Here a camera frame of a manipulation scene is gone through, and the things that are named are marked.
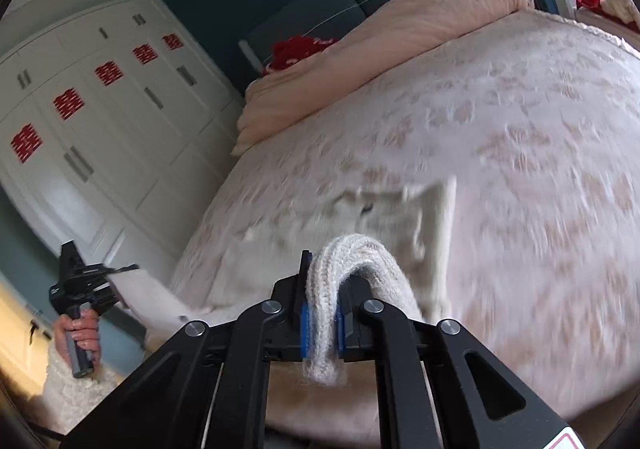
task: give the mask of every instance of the pink blanket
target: pink blanket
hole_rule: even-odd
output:
[[[242,155],[366,82],[532,0],[392,0],[322,53],[253,82],[233,151]]]

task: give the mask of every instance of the black cable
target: black cable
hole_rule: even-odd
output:
[[[39,435],[46,436],[47,438],[51,438],[52,440],[56,440],[58,442],[62,442],[65,439],[63,434],[52,431],[51,429],[47,429],[41,425],[34,424],[33,422],[27,422],[31,430]]]

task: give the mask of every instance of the cabinet door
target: cabinet door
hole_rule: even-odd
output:
[[[233,100],[217,74],[200,60],[180,30],[173,26],[162,26],[148,35],[154,50],[178,72],[182,82],[202,104],[222,111]]]
[[[73,19],[55,32],[65,50],[77,61],[112,44],[122,34],[108,8]]]
[[[228,174],[229,162],[216,162],[217,159],[191,143],[169,168],[174,185],[196,216],[204,214]]]
[[[31,97],[0,123],[0,160],[21,196],[59,245],[74,240],[91,263],[101,262],[123,228],[116,207],[66,151]]]
[[[0,120],[28,94],[18,54],[13,54],[0,64]]]
[[[31,320],[0,280],[0,368],[28,397],[40,395],[47,378],[47,341]]]
[[[20,48],[18,57],[20,58],[22,77],[30,92],[73,62],[55,32],[47,32]]]
[[[145,36],[118,44],[117,49],[123,70],[135,77],[146,97],[180,131],[186,142],[211,121],[211,108],[194,96]]]
[[[242,108],[235,100],[228,103],[220,113],[220,122],[234,141],[238,138],[238,118]]]
[[[70,66],[33,93],[40,111],[95,183],[135,208],[159,177],[152,162],[113,122],[106,104]]]
[[[188,140],[150,98],[154,92],[145,93],[144,85],[124,67],[121,55],[115,47],[90,55],[79,65],[82,76],[123,130],[160,165],[169,165]]]
[[[165,175],[138,207],[138,214],[170,255],[179,257],[202,217],[202,210]]]
[[[195,140],[198,148],[204,152],[205,158],[213,168],[226,178],[233,169],[238,158],[231,156],[235,141],[231,140],[229,134],[225,132],[218,119],[214,118],[205,129],[203,129]]]
[[[123,5],[126,5],[127,10],[132,14],[131,18],[139,28],[146,29],[150,26],[167,24],[167,19],[156,0],[131,0]]]
[[[134,226],[127,225],[104,263],[108,267],[139,265],[149,275],[168,285],[178,262],[177,257],[171,256],[165,249],[151,242]]]

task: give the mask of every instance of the red paper decoration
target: red paper decoration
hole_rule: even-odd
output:
[[[150,63],[152,60],[158,58],[156,51],[148,44],[143,44],[138,48],[134,48],[133,54],[138,58],[138,61],[143,64]]]
[[[42,145],[42,139],[36,133],[33,125],[27,124],[20,133],[14,136],[11,147],[14,148],[20,163],[25,163],[33,152]]]
[[[82,108],[84,102],[82,98],[80,98],[80,95],[78,95],[78,92],[71,88],[70,90],[66,90],[62,95],[57,96],[53,101],[53,105],[56,106],[62,120],[66,120],[78,111],[78,109]]]
[[[169,50],[175,50],[176,48],[181,48],[184,46],[180,38],[176,34],[165,35],[162,40],[169,47]]]
[[[95,69],[95,74],[100,77],[100,80],[105,86],[113,84],[116,80],[122,77],[122,71],[113,61],[109,61],[102,66],[98,66]]]

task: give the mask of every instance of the fluffy white sleeve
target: fluffy white sleeve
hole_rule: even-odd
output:
[[[633,0],[600,0],[600,5],[606,13],[621,19],[623,23],[635,22],[640,26],[640,12]]]
[[[75,379],[52,342],[47,380],[38,397],[38,421],[61,434],[71,431],[117,386],[116,374],[101,365],[91,376]]]

